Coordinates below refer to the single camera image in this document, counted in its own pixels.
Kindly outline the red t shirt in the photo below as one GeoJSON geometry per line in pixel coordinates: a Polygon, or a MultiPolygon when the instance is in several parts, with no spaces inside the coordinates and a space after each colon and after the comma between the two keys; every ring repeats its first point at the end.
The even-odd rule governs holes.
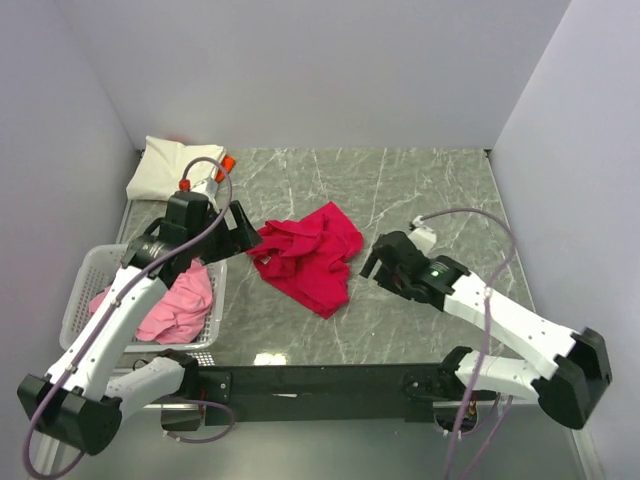
{"type": "Polygon", "coordinates": [[[349,261],[363,235],[333,202],[299,221],[268,220],[248,251],[260,277],[323,319],[349,302],[349,261]]]}

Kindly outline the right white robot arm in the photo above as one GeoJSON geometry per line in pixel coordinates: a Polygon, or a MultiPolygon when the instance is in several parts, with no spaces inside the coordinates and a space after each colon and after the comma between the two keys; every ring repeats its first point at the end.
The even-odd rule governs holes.
{"type": "Polygon", "coordinates": [[[471,389],[534,400],[554,421],[585,427],[613,380],[604,337],[545,319],[488,285],[456,260],[428,257],[428,235],[415,229],[378,237],[360,272],[385,290],[467,321],[515,352],[504,358],[466,347],[439,374],[444,395],[471,389]]]}

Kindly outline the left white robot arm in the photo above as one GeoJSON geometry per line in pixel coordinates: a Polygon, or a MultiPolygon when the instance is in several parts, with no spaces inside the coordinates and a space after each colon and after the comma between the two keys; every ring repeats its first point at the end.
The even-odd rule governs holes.
{"type": "Polygon", "coordinates": [[[147,404],[198,396],[198,362],[176,350],[162,351],[122,384],[111,382],[111,372],[142,320],[193,261],[216,263],[260,241],[239,201],[216,209],[203,194],[175,193],[164,217],[128,244],[110,291],[74,343],[44,376],[20,383],[17,395],[33,429],[96,455],[147,404]]]}

